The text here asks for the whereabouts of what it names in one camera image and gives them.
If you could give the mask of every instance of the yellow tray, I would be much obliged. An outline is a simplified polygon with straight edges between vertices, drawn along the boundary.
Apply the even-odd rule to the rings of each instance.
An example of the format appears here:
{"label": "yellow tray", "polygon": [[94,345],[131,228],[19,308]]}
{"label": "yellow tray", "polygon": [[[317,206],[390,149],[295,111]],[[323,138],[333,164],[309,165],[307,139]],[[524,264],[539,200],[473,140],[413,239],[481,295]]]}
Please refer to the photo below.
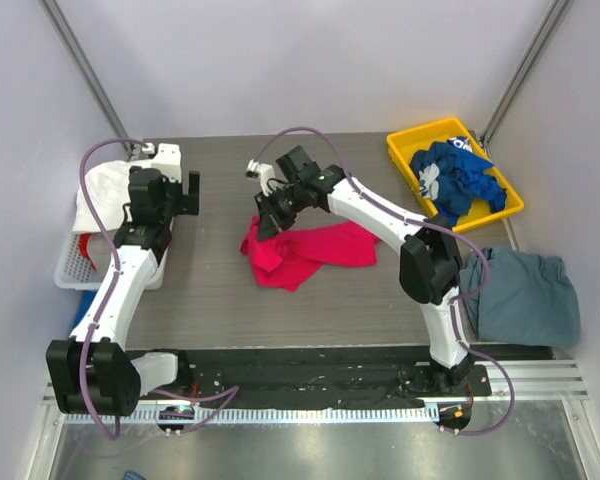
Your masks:
{"label": "yellow tray", "polygon": [[[398,169],[407,180],[411,191],[422,204],[422,208],[424,208],[425,213],[429,217],[437,215],[438,209],[431,200],[423,198],[418,193],[420,190],[420,182],[409,166],[411,158],[413,158],[413,154],[418,150],[428,150],[435,141],[446,142],[447,139],[457,137],[458,135],[463,135],[471,140],[473,153],[489,160],[487,154],[482,147],[478,145],[478,142],[473,139],[464,125],[462,125],[462,122],[454,117],[427,123],[426,125],[410,128],[408,130],[402,130],[401,132],[392,133],[387,137],[391,159],[398,166]],[[453,227],[455,232],[466,232],[467,230],[495,222],[496,220],[503,220],[509,215],[519,212],[524,208],[524,202],[520,198],[520,195],[518,195],[509,182],[507,182],[507,179],[500,173],[500,170],[493,167],[485,173],[496,177],[498,184],[507,190],[507,204],[505,205],[504,210],[491,213],[489,203],[480,198],[476,198],[473,200],[469,213],[460,217],[458,219],[458,224]]]}

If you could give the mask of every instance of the white cloth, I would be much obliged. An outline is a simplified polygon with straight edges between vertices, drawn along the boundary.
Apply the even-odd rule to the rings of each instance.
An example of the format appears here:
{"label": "white cloth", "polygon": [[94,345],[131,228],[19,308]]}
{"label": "white cloth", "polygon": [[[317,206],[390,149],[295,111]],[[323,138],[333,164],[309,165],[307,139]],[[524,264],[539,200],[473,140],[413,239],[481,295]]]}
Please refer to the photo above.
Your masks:
{"label": "white cloth", "polygon": [[440,185],[438,184],[438,176],[440,175],[440,168],[435,163],[428,165],[425,169],[419,173],[420,177],[420,195],[424,198],[430,198],[436,200],[438,198],[438,191]]}
{"label": "white cloth", "polygon": [[[89,196],[107,230],[117,230],[124,219],[122,205],[129,203],[129,168],[132,166],[148,168],[151,166],[151,160],[106,162],[93,167],[86,174]],[[100,229],[87,207],[80,187],[76,206],[73,233],[99,232]]]}

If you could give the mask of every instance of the dark gray table surface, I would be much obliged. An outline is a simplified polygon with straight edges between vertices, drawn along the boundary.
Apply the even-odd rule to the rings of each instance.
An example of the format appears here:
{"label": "dark gray table surface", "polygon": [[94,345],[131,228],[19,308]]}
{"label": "dark gray table surface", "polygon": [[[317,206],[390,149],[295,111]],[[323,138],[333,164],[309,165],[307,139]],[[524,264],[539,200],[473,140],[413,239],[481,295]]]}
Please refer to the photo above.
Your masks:
{"label": "dark gray table surface", "polygon": [[[176,219],[164,283],[142,296],[127,348],[427,344],[420,308],[400,288],[398,257],[384,244],[377,247],[377,265],[323,266],[294,293],[256,284],[239,252],[257,213],[253,196],[259,188],[244,171],[268,138],[162,140],[180,145],[184,170],[201,172],[200,215]],[[422,212],[387,154],[386,134],[336,134],[333,139],[368,188]],[[281,139],[263,160],[273,163],[298,144],[322,166],[336,162],[325,144],[308,135]],[[341,221],[323,211],[304,211],[296,227]],[[500,222],[468,236],[480,247],[509,244]],[[464,245],[461,250],[466,254]]]}

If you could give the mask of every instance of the metal pole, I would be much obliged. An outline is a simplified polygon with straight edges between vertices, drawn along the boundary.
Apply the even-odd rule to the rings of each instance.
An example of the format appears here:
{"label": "metal pole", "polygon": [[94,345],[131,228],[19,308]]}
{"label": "metal pole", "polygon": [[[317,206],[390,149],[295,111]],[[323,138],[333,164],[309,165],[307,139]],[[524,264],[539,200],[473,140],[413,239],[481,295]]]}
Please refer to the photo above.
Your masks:
{"label": "metal pole", "polygon": [[[78,39],[73,33],[69,22],[62,13],[62,10],[60,9],[60,6],[56,0],[39,0],[39,2],[54,28],[58,32],[58,35],[60,35],[62,43],[64,43],[65,47],[67,48],[71,58],[75,62],[76,67],[80,71],[80,74],[87,83],[89,90],[93,94],[93,98],[100,107],[100,110],[113,129],[114,133],[118,137],[129,137],[124,125],[122,125],[122,122],[120,121],[120,117],[118,117],[118,114],[113,108],[107,93],[102,87],[100,80],[98,80],[98,76],[94,72],[91,63],[89,63],[87,56],[82,50]],[[123,148],[128,155],[132,154],[132,147],[130,145],[123,144]]]}
{"label": "metal pole", "polygon": [[498,130],[502,119],[509,111],[513,100],[540,58],[540,55],[547,46],[549,39],[555,32],[560,20],[564,18],[564,14],[567,12],[567,9],[572,3],[572,0],[555,0],[551,5],[551,8],[544,17],[538,32],[533,38],[531,45],[527,49],[527,52],[525,53],[518,70],[511,79],[509,86],[505,90],[505,93],[502,96],[495,113],[491,117],[491,120],[489,121],[489,124],[482,135],[481,141],[483,144],[488,145],[493,139],[493,136]]}

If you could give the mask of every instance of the vertical metal frame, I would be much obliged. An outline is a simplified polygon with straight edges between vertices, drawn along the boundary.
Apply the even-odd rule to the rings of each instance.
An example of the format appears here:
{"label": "vertical metal frame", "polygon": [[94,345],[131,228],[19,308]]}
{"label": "vertical metal frame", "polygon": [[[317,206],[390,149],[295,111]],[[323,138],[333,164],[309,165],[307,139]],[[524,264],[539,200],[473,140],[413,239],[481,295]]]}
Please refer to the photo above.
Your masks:
{"label": "vertical metal frame", "polygon": [[45,401],[38,411],[38,443],[27,465],[25,479],[47,480],[51,474],[53,461],[60,443],[60,434],[65,415],[58,410],[55,400]]}
{"label": "vertical metal frame", "polygon": [[493,139],[498,127],[500,127],[500,123],[502,123],[502,119],[505,117],[511,104],[518,95],[520,88],[529,77],[533,67],[538,63],[542,52],[572,3],[573,0],[554,0],[549,11],[542,20],[540,28],[533,37],[531,45],[529,45],[529,48],[524,54],[516,73],[511,79],[511,82],[509,82],[509,86],[505,90],[504,95],[502,95],[500,103],[493,113],[491,120],[489,120],[484,134],[480,138],[483,144],[488,145]]}
{"label": "vertical metal frame", "polygon": [[[39,2],[54,28],[58,32],[62,43],[67,48],[67,51],[69,52],[69,55],[71,55],[71,58],[80,72],[80,75],[82,75],[82,78],[84,78],[85,82],[87,83],[87,87],[91,91],[93,98],[100,107],[102,114],[113,129],[115,135],[118,137],[129,137],[124,125],[122,125],[120,117],[118,117],[118,114],[116,113],[111,101],[109,100],[109,97],[107,96],[107,92],[105,92],[104,88],[102,87],[98,76],[93,70],[91,63],[89,63],[89,59],[82,50],[80,42],[78,42],[78,39],[73,33],[73,30],[65,18],[64,13],[62,13],[57,1],[39,0]],[[130,145],[123,144],[123,148],[127,154],[132,153],[132,148]]]}
{"label": "vertical metal frame", "polygon": [[573,439],[576,442],[582,466],[589,480],[600,480],[600,449],[586,407],[590,400],[563,400]]}

